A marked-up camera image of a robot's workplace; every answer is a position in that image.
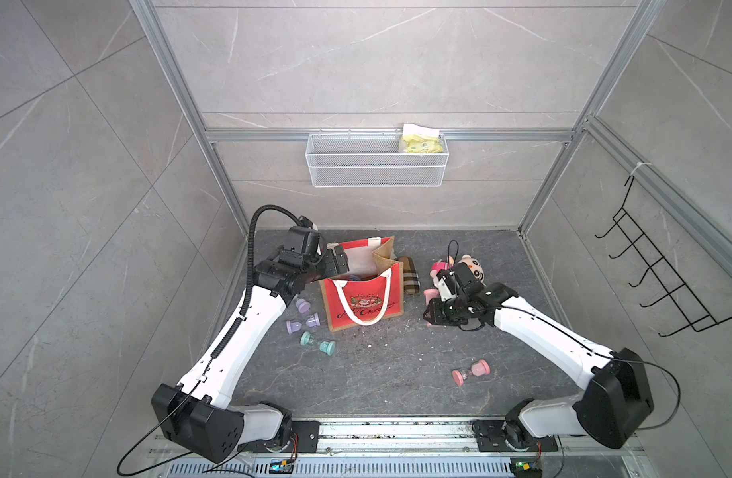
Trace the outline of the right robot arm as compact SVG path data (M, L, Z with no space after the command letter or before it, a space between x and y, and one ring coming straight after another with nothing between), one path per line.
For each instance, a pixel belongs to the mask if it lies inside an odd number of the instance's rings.
M655 409L650 363L629 349L613 351L576 334L531 306L501 283L483 282L481 268L466 258L434 265L423 318L433 326L469 330L471 321L492 326L530 346L560 368L579 393L553 400L527 398L509 411L503 438L525 451L547 436L588 436L622 448Z

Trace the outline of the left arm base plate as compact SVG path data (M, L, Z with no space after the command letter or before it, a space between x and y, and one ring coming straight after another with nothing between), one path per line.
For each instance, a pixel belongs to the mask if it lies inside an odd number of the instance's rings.
M271 440L258 440L243 445L244 451L256 453L315 453L321 423L316 420L288 420Z

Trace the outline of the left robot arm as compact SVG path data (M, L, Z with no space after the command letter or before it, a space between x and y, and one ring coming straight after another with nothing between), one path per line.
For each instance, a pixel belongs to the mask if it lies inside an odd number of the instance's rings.
M263 213L276 211L294 222L284 244L256 262L254 239ZM252 216L247 239L246 288L241 304L202 358L178 384L160 384L151 400L154 430L216 464L241 445L283 448L292 439L290 413L272 404L231 408L234 390L270 327L305 287L348 272L342 247L329 247L312 221L273 204Z

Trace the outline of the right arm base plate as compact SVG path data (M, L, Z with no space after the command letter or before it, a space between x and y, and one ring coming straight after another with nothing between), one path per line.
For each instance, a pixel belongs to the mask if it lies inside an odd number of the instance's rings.
M557 452L553 437L535 438L514 420L477 419L472 422L473 436L480 452Z

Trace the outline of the red burlap canvas bag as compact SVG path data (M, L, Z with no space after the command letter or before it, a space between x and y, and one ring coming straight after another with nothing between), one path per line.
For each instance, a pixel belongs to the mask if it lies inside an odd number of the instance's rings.
M348 271L319 282L328 328L371 327L404 314L404 266L395 238L372 237L340 244Z

